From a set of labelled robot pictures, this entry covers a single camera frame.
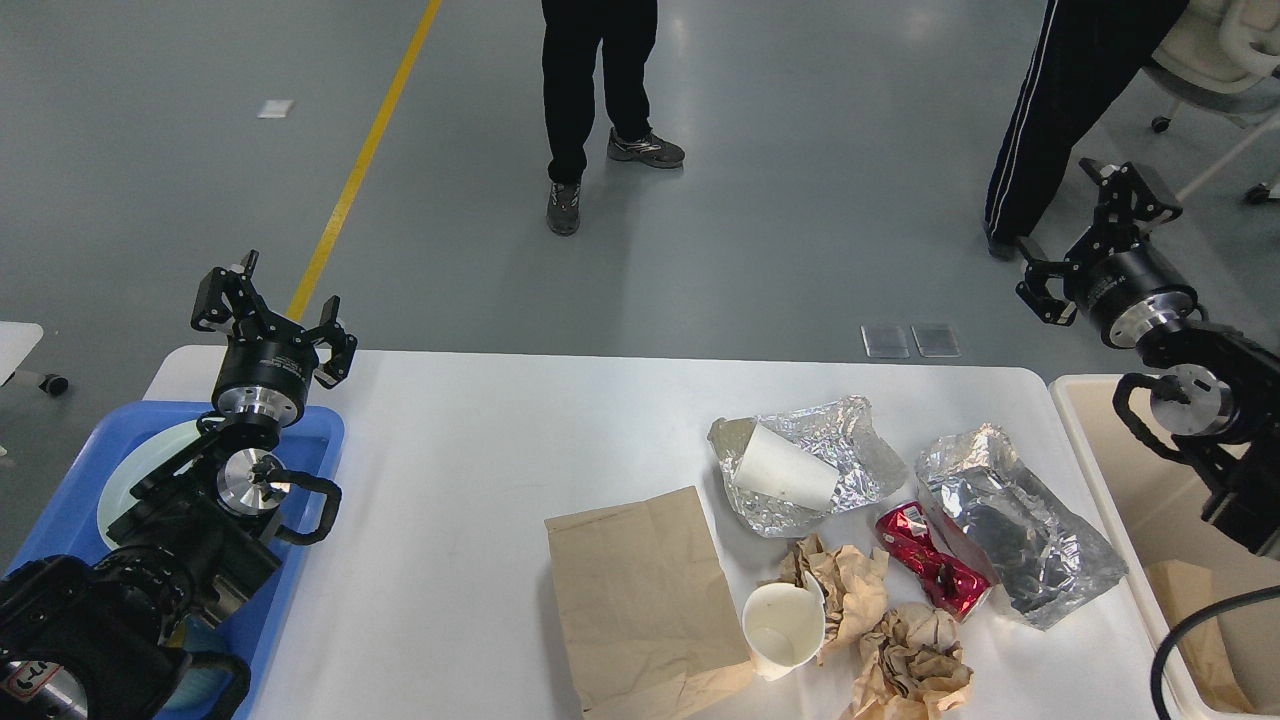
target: chair wheel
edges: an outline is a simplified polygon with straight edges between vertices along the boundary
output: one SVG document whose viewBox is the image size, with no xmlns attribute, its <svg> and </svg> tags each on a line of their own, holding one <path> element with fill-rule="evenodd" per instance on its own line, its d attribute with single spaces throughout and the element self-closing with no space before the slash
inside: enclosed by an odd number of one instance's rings
<svg viewBox="0 0 1280 720">
<path fill-rule="evenodd" d="M 1244 201 L 1249 205 L 1265 205 L 1271 200 L 1271 188 L 1265 182 L 1260 182 L 1244 193 Z"/>
<path fill-rule="evenodd" d="M 58 397 L 59 395 L 67 392 L 67 388 L 72 386 L 70 380 L 67 378 L 50 373 L 45 375 L 44 382 L 40 383 L 40 389 L 45 391 L 50 397 Z"/>
</svg>

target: white bin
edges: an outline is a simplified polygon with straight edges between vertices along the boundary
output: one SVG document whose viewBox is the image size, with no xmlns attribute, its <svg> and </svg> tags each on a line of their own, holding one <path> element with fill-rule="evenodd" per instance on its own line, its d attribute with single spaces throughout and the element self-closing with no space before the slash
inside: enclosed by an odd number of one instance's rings
<svg viewBox="0 0 1280 720">
<path fill-rule="evenodd" d="M 1157 457 L 1134 439 L 1111 407 L 1120 375 L 1065 375 L 1050 386 L 1116 551 L 1129 564 L 1155 648 L 1169 625 L 1140 571 L 1162 560 L 1183 560 L 1213 571 L 1215 601 L 1280 584 L 1280 562 L 1251 555 L 1199 519 L 1208 489 L 1194 470 Z M 1148 395 L 1133 393 L 1133 407 L 1166 445 L 1169 434 L 1151 418 Z M 1201 700 L 1178 653 L 1165 671 L 1166 687 L 1183 717 L 1280 720 L 1280 601 L 1233 610 L 1219 618 L 1240 688 L 1261 715 L 1217 712 Z"/>
</svg>

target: shoe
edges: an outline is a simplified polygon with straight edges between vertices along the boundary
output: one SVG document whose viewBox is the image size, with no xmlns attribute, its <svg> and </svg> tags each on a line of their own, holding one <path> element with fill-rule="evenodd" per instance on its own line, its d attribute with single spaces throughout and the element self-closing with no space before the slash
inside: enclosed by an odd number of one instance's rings
<svg viewBox="0 0 1280 720">
<path fill-rule="evenodd" d="M 996 260 L 1009 261 L 1018 256 L 1019 241 L 1024 240 L 1020 236 L 1007 238 L 1005 236 L 998 236 L 991 232 L 991 225 L 987 220 L 982 222 L 982 231 L 987 234 L 987 254 Z"/>
<path fill-rule="evenodd" d="M 547 199 L 547 227 L 561 236 L 577 232 L 577 200 L 582 193 L 582 183 L 552 183 L 552 195 Z"/>
<path fill-rule="evenodd" d="M 685 151 L 675 142 L 663 140 L 650 132 L 635 142 L 618 137 L 618 129 L 609 129 L 611 160 L 640 160 L 650 168 L 678 168 L 685 164 Z"/>
</svg>

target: crumpled aluminum foil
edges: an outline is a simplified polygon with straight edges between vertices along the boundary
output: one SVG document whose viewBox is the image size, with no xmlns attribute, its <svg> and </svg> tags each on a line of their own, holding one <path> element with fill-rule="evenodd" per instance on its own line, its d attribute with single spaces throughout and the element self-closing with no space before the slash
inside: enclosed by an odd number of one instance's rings
<svg viewBox="0 0 1280 720">
<path fill-rule="evenodd" d="M 1128 573 L 1102 533 L 1068 510 L 995 425 L 938 438 L 915 475 L 928 491 L 920 493 L 925 514 L 952 553 L 1001 583 L 1033 628 L 1047 630 Z"/>
<path fill-rule="evenodd" d="M 751 432 L 759 423 L 840 471 L 831 509 L 818 512 L 733 484 Z M 861 396 L 792 413 L 712 424 L 707 439 L 719 460 L 724 495 L 742 521 L 767 538 L 803 538 L 831 515 L 878 502 L 906 482 L 906 462 L 872 428 L 872 404 Z"/>
</svg>

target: white table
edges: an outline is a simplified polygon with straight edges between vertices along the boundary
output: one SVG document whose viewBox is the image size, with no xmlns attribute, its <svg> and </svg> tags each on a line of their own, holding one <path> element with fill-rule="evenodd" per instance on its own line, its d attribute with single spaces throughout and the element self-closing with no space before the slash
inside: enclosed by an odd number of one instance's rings
<svg viewBox="0 0 1280 720">
<path fill-rule="evenodd" d="M 10 323 L 0 320 L 0 386 L 22 365 L 27 355 L 36 347 L 45 329 L 35 323 Z M 9 451 L 0 446 L 0 456 Z"/>
<path fill-rule="evenodd" d="M 205 400 L 221 347 L 172 354 L 147 400 Z M 936 437 L 1004 425 L 1027 464 L 1102 529 L 1050 395 L 1009 368 L 836 365 L 361 351 L 311 405 L 347 425 L 344 491 L 312 547 L 256 720 L 580 717 L 543 520 L 696 486 L 741 609 L 785 541 L 728 509 L 707 430 L 865 395 L 878 432 L 914 465 Z M 914 488 L 900 492 L 909 498 Z M 870 550 L 870 514 L 820 527 Z M 923 601 L 891 564 L 892 603 Z M 1152 717 L 1152 650 L 1126 583 L 1042 633 L 979 609 L 961 628 L 973 701 L 947 717 Z M 851 660 L 806 666 L 699 720 L 835 720 Z"/>
</svg>

